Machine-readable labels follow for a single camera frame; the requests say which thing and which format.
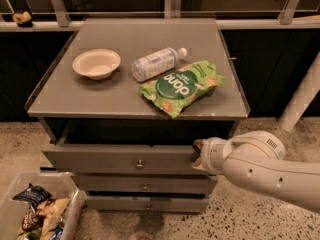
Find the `white pipe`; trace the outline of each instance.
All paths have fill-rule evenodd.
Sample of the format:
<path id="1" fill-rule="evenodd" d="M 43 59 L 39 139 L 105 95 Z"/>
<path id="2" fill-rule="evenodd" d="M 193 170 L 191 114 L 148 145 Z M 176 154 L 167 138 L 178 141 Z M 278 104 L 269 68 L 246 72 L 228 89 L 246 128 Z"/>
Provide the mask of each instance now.
<path id="1" fill-rule="evenodd" d="M 278 123 L 285 131 L 291 131 L 320 90 L 320 52 L 306 76 L 285 108 Z"/>

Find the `bottle label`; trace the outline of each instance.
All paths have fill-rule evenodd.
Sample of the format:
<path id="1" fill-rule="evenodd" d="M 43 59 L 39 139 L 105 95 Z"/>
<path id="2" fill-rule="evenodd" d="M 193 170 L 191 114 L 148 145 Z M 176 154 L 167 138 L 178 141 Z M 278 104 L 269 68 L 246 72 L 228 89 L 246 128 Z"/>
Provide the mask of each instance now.
<path id="1" fill-rule="evenodd" d="M 143 74 L 144 79 L 149 79 L 174 68 L 176 63 L 176 55 L 171 49 L 163 49 L 137 61 L 139 68 L 143 69 L 140 73 Z"/>

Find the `green snack bag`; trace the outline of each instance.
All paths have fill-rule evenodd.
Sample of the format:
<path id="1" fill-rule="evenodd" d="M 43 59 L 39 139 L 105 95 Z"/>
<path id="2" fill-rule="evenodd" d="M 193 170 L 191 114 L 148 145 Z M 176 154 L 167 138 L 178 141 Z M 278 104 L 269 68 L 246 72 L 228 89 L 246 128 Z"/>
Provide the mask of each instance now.
<path id="1" fill-rule="evenodd" d="M 189 106 L 214 87 L 220 86 L 225 77 L 216 73 L 216 67 L 208 61 L 187 65 L 158 80 L 140 86 L 140 92 L 158 108 L 176 118 Z"/>

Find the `bin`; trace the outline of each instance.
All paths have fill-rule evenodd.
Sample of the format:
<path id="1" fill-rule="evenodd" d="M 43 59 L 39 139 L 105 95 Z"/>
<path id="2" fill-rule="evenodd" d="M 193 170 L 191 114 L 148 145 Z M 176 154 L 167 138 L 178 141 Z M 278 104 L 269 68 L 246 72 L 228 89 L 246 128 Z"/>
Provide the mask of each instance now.
<path id="1" fill-rule="evenodd" d="M 68 217 L 61 240 L 74 238 L 85 194 L 70 178 L 69 173 L 21 173 L 11 183 L 9 191 L 0 202 L 0 240 L 14 240 L 22 219 L 30 205 L 27 202 L 11 200 L 29 186 L 40 185 L 52 194 L 52 198 L 70 198 Z"/>

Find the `bottle cap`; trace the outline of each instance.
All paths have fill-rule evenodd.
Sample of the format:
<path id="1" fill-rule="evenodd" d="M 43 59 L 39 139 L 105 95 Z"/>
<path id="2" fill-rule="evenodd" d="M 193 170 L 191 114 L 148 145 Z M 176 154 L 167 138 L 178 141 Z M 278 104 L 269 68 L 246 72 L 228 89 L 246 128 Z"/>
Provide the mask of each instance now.
<path id="1" fill-rule="evenodd" d="M 178 49 L 177 52 L 178 52 L 178 56 L 179 56 L 180 59 L 186 57 L 187 54 L 188 54 L 188 51 L 187 51 L 186 48 L 180 48 L 180 49 Z"/>

